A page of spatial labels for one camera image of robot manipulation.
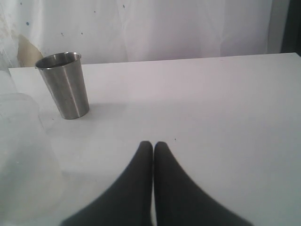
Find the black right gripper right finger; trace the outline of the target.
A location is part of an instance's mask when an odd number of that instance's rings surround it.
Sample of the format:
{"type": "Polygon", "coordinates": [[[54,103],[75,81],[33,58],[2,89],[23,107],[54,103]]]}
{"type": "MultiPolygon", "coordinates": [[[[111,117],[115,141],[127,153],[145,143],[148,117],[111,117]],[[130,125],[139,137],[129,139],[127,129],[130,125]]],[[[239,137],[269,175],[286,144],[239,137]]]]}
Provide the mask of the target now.
{"type": "Polygon", "coordinates": [[[159,226],[250,226],[206,194],[183,170],[167,143],[154,148],[154,195],[159,226]]]}

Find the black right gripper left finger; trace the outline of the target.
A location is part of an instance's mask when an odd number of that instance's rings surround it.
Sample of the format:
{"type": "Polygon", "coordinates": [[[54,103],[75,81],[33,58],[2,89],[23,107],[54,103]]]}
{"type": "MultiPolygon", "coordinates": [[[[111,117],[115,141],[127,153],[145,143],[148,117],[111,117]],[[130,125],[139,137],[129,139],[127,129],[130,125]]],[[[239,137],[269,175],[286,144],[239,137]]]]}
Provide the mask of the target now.
{"type": "Polygon", "coordinates": [[[63,226],[151,226],[153,147],[142,141],[119,178],[63,226]]]}

